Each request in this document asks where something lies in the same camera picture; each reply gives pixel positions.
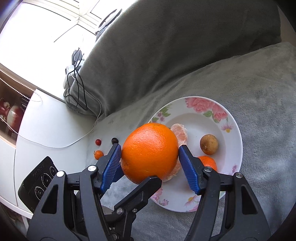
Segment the floral white plate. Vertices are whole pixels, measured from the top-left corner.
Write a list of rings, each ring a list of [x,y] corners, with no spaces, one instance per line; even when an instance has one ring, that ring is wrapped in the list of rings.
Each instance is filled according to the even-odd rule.
[[[181,125],[187,132],[185,141],[195,157],[212,159],[212,167],[222,174],[233,175],[242,163],[243,145],[234,117],[218,102],[201,96],[176,99],[159,109],[149,120],[171,127]],[[183,170],[162,184],[152,201],[175,212],[194,212],[200,196],[189,187]]]

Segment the white power adapter box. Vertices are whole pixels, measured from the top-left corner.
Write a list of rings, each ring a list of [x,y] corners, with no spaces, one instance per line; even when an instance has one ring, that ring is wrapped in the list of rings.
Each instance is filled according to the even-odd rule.
[[[71,65],[65,68],[65,79],[63,83],[64,93],[63,97],[65,98],[68,94],[69,88],[72,86],[73,82],[75,81],[75,77],[78,75],[78,71],[81,68],[82,64],[84,63],[84,54],[78,48],[74,50],[71,57]]]

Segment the small red cherry tomato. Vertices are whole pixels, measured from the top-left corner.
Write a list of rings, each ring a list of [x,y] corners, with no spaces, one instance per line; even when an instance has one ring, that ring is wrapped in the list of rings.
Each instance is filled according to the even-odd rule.
[[[97,146],[100,146],[100,145],[101,145],[101,140],[100,140],[100,139],[96,139],[96,140],[95,140],[95,144],[96,144]]]

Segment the small orange with stem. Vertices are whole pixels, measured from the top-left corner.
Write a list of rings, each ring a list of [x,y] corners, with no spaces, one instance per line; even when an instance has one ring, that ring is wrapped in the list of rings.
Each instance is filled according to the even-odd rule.
[[[103,156],[104,156],[104,153],[101,150],[94,151],[94,158],[95,158],[95,160],[99,160]]]

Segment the dark grape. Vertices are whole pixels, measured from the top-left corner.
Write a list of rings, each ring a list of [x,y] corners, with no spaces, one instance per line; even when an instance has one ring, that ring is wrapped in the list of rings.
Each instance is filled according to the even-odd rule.
[[[112,139],[111,139],[111,143],[112,143],[112,144],[118,144],[119,141],[118,141],[117,138],[112,138]]]

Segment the small mandarin orange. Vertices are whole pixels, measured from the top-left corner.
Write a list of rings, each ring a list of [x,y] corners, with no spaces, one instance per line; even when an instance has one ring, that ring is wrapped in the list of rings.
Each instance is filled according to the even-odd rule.
[[[212,169],[214,169],[215,171],[217,171],[217,165],[216,162],[213,158],[209,157],[209,156],[199,156],[198,159],[201,160],[202,164],[206,167],[211,167]]]

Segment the brown longan fruit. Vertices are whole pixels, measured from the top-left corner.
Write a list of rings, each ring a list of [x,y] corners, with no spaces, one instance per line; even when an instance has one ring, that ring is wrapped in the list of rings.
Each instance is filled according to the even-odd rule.
[[[219,148],[217,138],[212,134],[204,135],[200,140],[200,148],[207,155],[215,154]]]

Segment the peeled orange segment piece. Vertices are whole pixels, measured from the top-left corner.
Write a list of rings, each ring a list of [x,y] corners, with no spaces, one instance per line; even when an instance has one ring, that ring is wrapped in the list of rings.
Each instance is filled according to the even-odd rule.
[[[179,124],[179,123],[175,123],[171,126],[171,131],[177,137],[179,147],[187,144],[188,134],[187,134],[187,130],[184,125]],[[182,166],[181,166],[180,160],[177,159],[177,163],[175,165],[175,168],[172,170],[172,172],[170,174],[168,174],[168,176],[163,180],[163,182],[168,182],[172,178],[174,178],[176,176],[176,174],[180,171],[181,167]]]

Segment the large orange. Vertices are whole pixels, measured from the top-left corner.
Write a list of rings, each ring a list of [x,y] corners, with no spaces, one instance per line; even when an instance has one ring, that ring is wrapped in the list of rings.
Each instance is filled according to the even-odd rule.
[[[178,140],[170,128],[147,123],[126,138],[120,164],[125,176],[135,184],[149,176],[164,180],[174,170],[178,153]]]

